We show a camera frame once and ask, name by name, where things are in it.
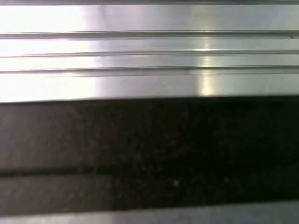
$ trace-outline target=stainless steel surface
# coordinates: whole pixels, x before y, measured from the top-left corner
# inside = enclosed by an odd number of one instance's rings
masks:
[[[0,102],[298,94],[297,74],[207,74],[0,79]]]
[[[299,94],[297,2],[24,2],[0,5],[0,102]]]
[[[164,209],[129,212],[4,217],[2,224],[296,224],[298,202],[260,203],[206,208]]]
[[[299,30],[299,5],[0,6],[0,33]]]
[[[0,57],[299,53],[299,39],[160,37],[0,40]]]

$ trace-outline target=metal strip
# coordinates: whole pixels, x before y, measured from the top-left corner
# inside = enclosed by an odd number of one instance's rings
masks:
[[[0,102],[299,94],[297,74],[1,78]]]
[[[0,33],[299,30],[299,5],[0,6]]]
[[[299,39],[161,37],[0,40],[0,57],[299,53]]]
[[[297,66],[299,55],[127,55],[0,58],[0,71]]]

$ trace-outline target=shiny metal panel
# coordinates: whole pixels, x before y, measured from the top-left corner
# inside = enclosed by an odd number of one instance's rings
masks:
[[[299,53],[298,39],[161,37],[0,40],[0,57]]]
[[[299,30],[299,5],[0,6],[0,33]]]
[[[298,202],[0,218],[3,224],[296,224]]]
[[[299,55],[6,57],[0,71],[296,66]]]
[[[299,94],[298,11],[1,5],[0,20],[9,22],[0,24],[0,102]]]
[[[0,102],[299,94],[297,74],[0,78]]]

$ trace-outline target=metal rail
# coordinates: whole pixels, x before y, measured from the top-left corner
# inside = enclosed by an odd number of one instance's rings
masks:
[[[0,102],[297,95],[299,5],[282,3],[1,5]]]

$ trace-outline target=dark surface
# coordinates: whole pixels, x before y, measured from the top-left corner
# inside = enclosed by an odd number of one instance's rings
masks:
[[[0,105],[0,215],[299,199],[299,97]]]

